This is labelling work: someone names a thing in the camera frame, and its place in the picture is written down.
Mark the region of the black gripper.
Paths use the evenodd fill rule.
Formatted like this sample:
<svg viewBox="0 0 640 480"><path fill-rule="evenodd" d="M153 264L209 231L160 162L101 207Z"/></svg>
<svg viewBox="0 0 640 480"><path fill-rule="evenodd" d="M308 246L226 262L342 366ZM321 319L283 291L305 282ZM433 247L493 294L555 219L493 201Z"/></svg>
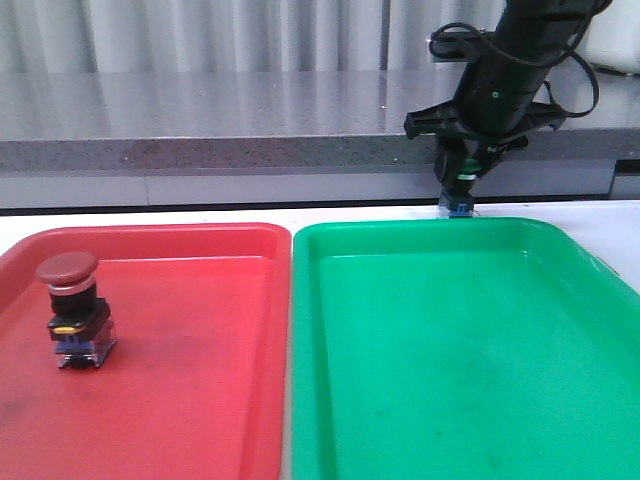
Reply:
<svg viewBox="0 0 640 480"><path fill-rule="evenodd" d="M609 6L606 1L509 1L492 31L488 47L466 67L451 100L411 112L404 129L408 138L436 134L479 143L473 174L484 177L510 151L529 145L524 136L546 126L558 128L570 117L554 100L534 98L549 71L568 58L580 62L577 46L590 22ZM435 30L480 30L451 22ZM434 173L443 188L471 188L473 174L464 173L468 149L462 139L437 139Z"/></svg>

